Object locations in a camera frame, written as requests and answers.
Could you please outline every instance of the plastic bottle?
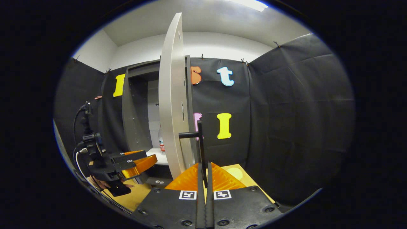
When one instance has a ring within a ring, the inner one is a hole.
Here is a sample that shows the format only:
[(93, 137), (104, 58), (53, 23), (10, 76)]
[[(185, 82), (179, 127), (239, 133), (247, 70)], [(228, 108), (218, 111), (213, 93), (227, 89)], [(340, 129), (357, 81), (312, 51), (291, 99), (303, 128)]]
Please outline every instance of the plastic bottle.
[(162, 140), (162, 133), (161, 133), (161, 125), (160, 125), (160, 130), (158, 131), (158, 142), (160, 143), (161, 153), (163, 155), (165, 155), (164, 142)]

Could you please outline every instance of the white wall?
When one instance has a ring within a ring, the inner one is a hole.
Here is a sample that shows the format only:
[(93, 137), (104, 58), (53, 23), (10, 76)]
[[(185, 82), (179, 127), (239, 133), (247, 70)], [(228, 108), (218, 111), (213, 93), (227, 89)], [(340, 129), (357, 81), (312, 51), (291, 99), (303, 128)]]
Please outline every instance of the white wall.
[[(242, 37), (208, 32), (184, 32), (184, 53), (191, 57), (253, 61), (272, 48)], [(112, 69), (160, 58), (165, 34), (143, 38), (117, 48)]]
[(91, 36), (72, 57), (76, 59), (79, 56), (78, 61), (104, 73), (111, 68), (110, 62), (116, 50), (117, 45), (102, 29)]

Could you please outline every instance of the white cable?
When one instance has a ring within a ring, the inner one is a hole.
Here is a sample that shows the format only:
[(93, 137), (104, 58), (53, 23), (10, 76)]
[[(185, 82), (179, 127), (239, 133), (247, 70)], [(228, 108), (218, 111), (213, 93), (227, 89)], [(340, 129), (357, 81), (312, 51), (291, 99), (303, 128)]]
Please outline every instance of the white cable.
[(79, 155), (79, 152), (76, 153), (75, 159), (76, 159), (76, 161), (77, 161), (77, 166), (78, 166), (78, 168), (79, 168), (79, 171), (81, 171), (81, 174), (82, 174), (82, 176), (85, 178), (85, 180), (86, 180), (90, 185), (92, 185), (92, 187), (94, 187), (96, 190), (98, 190), (98, 191), (100, 192), (100, 189), (99, 189), (98, 187), (94, 186), (94, 185), (88, 180), (88, 178), (83, 174), (83, 172), (82, 172), (82, 170), (81, 170), (81, 167), (79, 166), (79, 163), (78, 163), (78, 155)]

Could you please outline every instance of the white door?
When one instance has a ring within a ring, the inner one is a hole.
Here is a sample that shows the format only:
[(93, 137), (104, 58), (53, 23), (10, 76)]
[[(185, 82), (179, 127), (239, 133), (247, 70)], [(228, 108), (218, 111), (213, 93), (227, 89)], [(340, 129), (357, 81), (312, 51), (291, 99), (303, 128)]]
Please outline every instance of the white door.
[(190, 139), (178, 137), (178, 133), (189, 132), (182, 13), (174, 16), (165, 36), (158, 77), (158, 101), (165, 152), (175, 179), (194, 165)]

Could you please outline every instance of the black curtain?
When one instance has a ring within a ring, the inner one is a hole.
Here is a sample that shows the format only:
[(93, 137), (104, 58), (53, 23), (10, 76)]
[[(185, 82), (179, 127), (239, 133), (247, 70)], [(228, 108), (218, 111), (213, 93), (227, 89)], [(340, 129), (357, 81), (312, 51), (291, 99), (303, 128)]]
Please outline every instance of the black curtain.
[(353, 135), (353, 92), (340, 61), (313, 34), (249, 64), (246, 170), (274, 200), (296, 205), (326, 185)]
[(128, 66), (114, 69), (106, 73), (102, 85), (102, 100), (100, 103), (99, 129), (104, 146), (108, 152), (128, 152), (123, 117), (122, 96), (113, 97), (116, 90), (116, 77), (126, 73)]
[[(101, 95), (101, 86), (105, 76), (104, 73), (82, 62), (75, 62), (73, 58), (68, 61), (62, 72), (55, 93), (54, 120), (62, 143), (73, 163), (73, 151), (76, 147), (73, 137), (73, 122), (76, 112), (86, 101), (90, 102), (93, 114), (89, 117), (89, 123), (93, 131), (99, 131), (98, 105), (100, 100), (95, 100), (95, 97)], [(78, 116), (75, 125), (77, 143), (81, 141), (83, 135), (83, 126), (80, 124), (82, 117), (83, 112)]]
[[(193, 112), (202, 114), (202, 132), (206, 161), (219, 166), (246, 164), (250, 138), (250, 94), (245, 63), (214, 58), (191, 58), (191, 66), (201, 69), (201, 82), (192, 85)], [(217, 70), (227, 67), (232, 86), (221, 82)], [(218, 139), (220, 113), (230, 113), (228, 139)]]

